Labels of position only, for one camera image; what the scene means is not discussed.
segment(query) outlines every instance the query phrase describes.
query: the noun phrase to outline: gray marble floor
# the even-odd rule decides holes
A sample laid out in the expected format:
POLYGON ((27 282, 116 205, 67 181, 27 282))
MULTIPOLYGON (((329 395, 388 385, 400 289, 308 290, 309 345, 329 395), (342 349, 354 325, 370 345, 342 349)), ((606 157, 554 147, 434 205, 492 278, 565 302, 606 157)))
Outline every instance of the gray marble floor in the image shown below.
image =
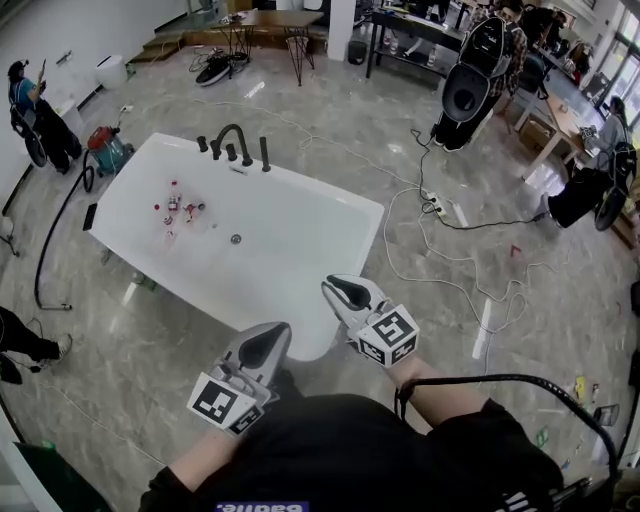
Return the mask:
MULTIPOLYGON (((83 140, 96 126, 115 124, 120 107, 128 104, 134 109, 122 118, 122 138, 135 146, 156 131, 193 140, 198 135, 211 138, 235 122, 243 127, 252 153, 259 154, 258 137, 266 135, 274 164, 386 207, 408 187, 335 144, 314 139, 301 148, 305 133, 258 108, 339 141, 409 182, 418 179, 422 148, 410 129, 427 134, 439 116, 433 79, 403 68, 399 73, 376 70, 366 80, 364 67, 318 57, 316 70, 305 68, 303 86, 298 87, 285 52, 256 49, 252 64, 234 80, 202 89, 187 71, 192 57, 193 50, 187 48, 167 62, 141 67, 122 88, 92 100, 83 111, 83 140)), ((497 118, 462 152, 447 155, 434 147, 424 159, 425 183, 459 203, 472 224, 529 218, 541 190, 561 186, 552 163, 540 169, 538 188, 521 181, 533 156, 497 118)), ((135 510, 147 482, 160 469, 136 447, 168 463, 205 431, 207 425, 185 404, 198 373, 220 355, 232 332, 163 289, 131 285, 134 269, 117 256, 101 259, 103 248, 81 227, 86 207, 108 187, 108 178, 90 195, 76 193, 44 265, 44 302, 68 302, 73 310, 39 311, 33 299, 37 260, 78 173, 76 168, 61 177, 50 171, 33 172, 12 206, 23 256, 9 258, 0 247, 0 304, 25 322, 37 317, 45 335, 54 339, 70 332, 74 347, 52 371, 25 373, 23 386, 0 389, 31 442, 54 442, 114 510, 135 510)), ((473 264, 448 261, 428 250, 416 225, 419 212, 415 192, 400 195, 394 204, 387 234, 396 269, 406 278, 462 286, 482 315, 486 296, 474 288, 473 264)), ((637 337, 628 301, 636 276, 632 254, 613 233, 597 233, 590 216, 564 232, 541 224, 458 232, 433 217, 423 220, 435 250, 476 259, 480 287, 496 298, 505 293, 510 279, 528 283, 513 285, 504 301, 492 304, 492 329, 504 323, 515 292, 522 296, 514 299, 510 319, 521 314, 525 300, 526 310, 493 336, 489 370, 532 373, 567 389, 579 375, 586 377, 588 389, 599 383, 596 405, 621 406, 613 431, 619 442, 630 409, 626 377, 637 337), (512 245, 521 249, 513 257, 512 245), (548 262, 554 270, 531 267, 527 278, 527 265, 537 262, 548 262)), ((422 329, 418 350, 424 358, 452 375, 484 371, 484 361, 471 357, 479 327, 464 294, 447 284, 398 278, 387 261, 382 228, 364 275, 414 315, 422 329)), ((306 394, 359 393, 391 405, 393 390, 384 374, 342 345, 318 361, 288 361, 287 366, 306 394)), ((595 439, 555 399, 523 384, 485 389, 510 408, 531 436, 549 427, 545 450, 560 464, 571 458, 568 478, 590 470, 595 439)), ((412 421, 418 425, 415 417, 412 421)))

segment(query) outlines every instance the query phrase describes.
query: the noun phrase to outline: white wall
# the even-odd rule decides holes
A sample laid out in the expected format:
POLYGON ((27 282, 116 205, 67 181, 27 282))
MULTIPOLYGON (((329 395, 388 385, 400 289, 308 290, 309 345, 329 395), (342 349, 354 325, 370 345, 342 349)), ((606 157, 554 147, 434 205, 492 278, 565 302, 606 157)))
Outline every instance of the white wall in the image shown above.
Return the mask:
MULTIPOLYGON (((33 0, 0 28, 0 72, 6 76, 12 62, 29 59, 26 73, 35 81, 46 58, 45 96, 80 102, 97 87, 93 69, 100 61, 112 54, 131 59, 153 39, 154 28, 185 11, 185 0, 33 0), (56 66, 67 50, 73 50, 72 60, 56 66)), ((29 165, 22 139, 9 125, 5 91, 6 86, 0 92, 0 209, 29 165)))

